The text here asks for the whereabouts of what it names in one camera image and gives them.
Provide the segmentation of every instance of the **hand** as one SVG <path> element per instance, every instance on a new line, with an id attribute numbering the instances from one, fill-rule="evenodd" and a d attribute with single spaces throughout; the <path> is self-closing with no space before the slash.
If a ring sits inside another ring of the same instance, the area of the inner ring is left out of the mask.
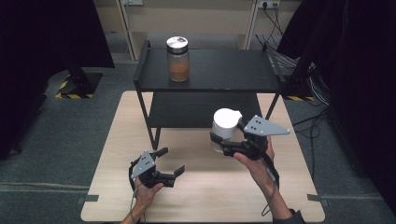
<path id="1" fill-rule="evenodd" d="M 266 150 L 266 153 L 271 158 L 271 160 L 274 161 L 275 153 L 272 146 L 271 137 L 268 136 L 267 140 L 268 148 Z M 266 164 L 264 164 L 263 160 L 252 161 L 244 154 L 238 152 L 235 152 L 233 156 L 242 164 L 246 165 L 246 167 L 250 171 L 251 177 L 253 177 L 253 180 L 262 190 L 262 193 L 264 194 L 265 199 L 270 206 L 273 218 L 287 219 L 291 217 L 291 212 L 286 206 L 282 195 L 280 195 L 276 183 L 274 183 L 274 181 L 268 175 L 267 167 Z"/>
<path id="2" fill-rule="evenodd" d="M 151 205 L 154 200 L 155 194 L 163 187 L 163 183 L 158 183 L 153 188 L 149 189 L 142 184 L 139 177 L 134 180 L 134 185 L 136 186 L 136 204 L 134 209 L 139 209 L 146 212 L 146 210 Z"/>
<path id="3" fill-rule="evenodd" d="M 272 141 L 271 137 L 267 137 L 268 140 L 268 147 L 266 150 L 266 153 L 268 156 L 271 158 L 271 160 L 274 160 L 274 149 L 272 147 Z M 246 157 L 244 154 L 241 153 L 234 153 L 233 156 L 240 161 L 242 164 L 246 165 L 248 170 L 250 171 L 251 176 L 253 177 L 254 181 L 256 184 L 260 187 L 262 192 L 265 194 L 266 192 L 273 191 L 273 180 L 271 177 L 268 175 L 267 170 L 266 170 L 266 165 L 262 160 L 256 160 L 252 161 L 248 157 Z"/>
<path id="4" fill-rule="evenodd" d="M 139 177 L 134 180 L 134 185 L 136 186 L 135 190 L 137 190 L 136 203 L 132 211 L 121 222 L 122 224 L 135 224 L 146 210 L 148 210 L 154 200 L 155 194 L 163 187 L 163 183 L 158 183 L 153 188 L 149 189 L 142 184 Z"/>

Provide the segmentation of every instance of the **black shelf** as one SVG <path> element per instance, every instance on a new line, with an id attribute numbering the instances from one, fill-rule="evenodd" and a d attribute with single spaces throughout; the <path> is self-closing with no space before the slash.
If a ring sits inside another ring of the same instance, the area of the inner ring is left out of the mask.
<path id="1" fill-rule="evenodd" d="M 169 78 L 165 49 L 149 49 L 134 77 L 141 91 L 276 92 L 278 81 L 262 50 L 190 49 L 190 77 Z"/>
<path id="2" fill-rule="evenodd" d="M 211 128 L 221 108 L 239 110 L 244 119 L 262 115 L 253 92 L 155 92 L 148 123 L 151 128 Z"/>
<path id="3" fill-rule="evenodd" d="M 143 45 L 134 74 L 134 86 L 142 107 L 153 149 L 161 128 L 211 128 L 220 108 L 239 110 L 245 122 L 262 117 L 257 93 L 275 93 L 265 116 L 269 119 L 285 85 L 270 48 L 190 49 L 190 77 L 183 82 L 169 78 L 166 49 Z M 269 56 L 275 65 L 276 73 Z M 142 92 L 153 92 L 148 112 Z"/>

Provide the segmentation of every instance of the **wall socket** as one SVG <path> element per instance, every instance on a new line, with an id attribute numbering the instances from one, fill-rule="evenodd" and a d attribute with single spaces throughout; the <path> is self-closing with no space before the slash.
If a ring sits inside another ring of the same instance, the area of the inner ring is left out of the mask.
<path id="1" fill-rule="evenodd" d="M 267 9 L 279 8 L 280 0 L 261 0 L 259 4 L 259 8 L 263 8 L 264 2 L 267 3 Z"/>

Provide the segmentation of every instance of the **wooden table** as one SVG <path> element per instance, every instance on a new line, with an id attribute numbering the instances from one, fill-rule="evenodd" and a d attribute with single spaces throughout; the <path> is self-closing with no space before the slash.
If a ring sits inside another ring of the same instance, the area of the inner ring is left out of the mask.
<path id="1" fill-rule="evenodd" d="M 152 93 L 144 93 L 149 105 Z M 262 113 L 274 98 L 258 94 Z M 288 112 L 278 100 L 270 119 L 291 130 L 273 136 L 275 165 L 280 175 L 280 191 L 290 208 L 301 210 L 307 222 L 324 220 L 320 202 L 304 157 L 290 123 Z M 164 188 L 146 213 L 147 222 L 264 222 L 266 201 L 245 166 L 224 157 L 210 146 L 209 129 L 163 129 L 159 148 L 169 152 L 156 160 L 157 170 L 172 174 L 181 165 L 186 171 L 173 188 Z M 149 134 L 135 91 L 126 91 L 113 120 L 88 195 L 97 202 L 85 202 L 84 221 L 120 221 L 129 212 L 132 189 L 128 180 L 130 162 L 144 150 L 151 152 Z"/>

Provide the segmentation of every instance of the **white cup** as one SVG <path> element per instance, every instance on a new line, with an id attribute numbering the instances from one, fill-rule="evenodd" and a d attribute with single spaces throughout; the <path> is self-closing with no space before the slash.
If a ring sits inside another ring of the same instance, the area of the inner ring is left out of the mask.
<path id="1" fill-rule="evenodd" d="M 236 126 L 241 118 L 242 114 L 238 110 L 231 110 L 229 108 L 219 109 L 213 116 L 212 132 L 224 140 L 230 140 L 233 138 Z M 211 146 L 213 150 L 222 152 L 218 144 L 211 141 Z"/>

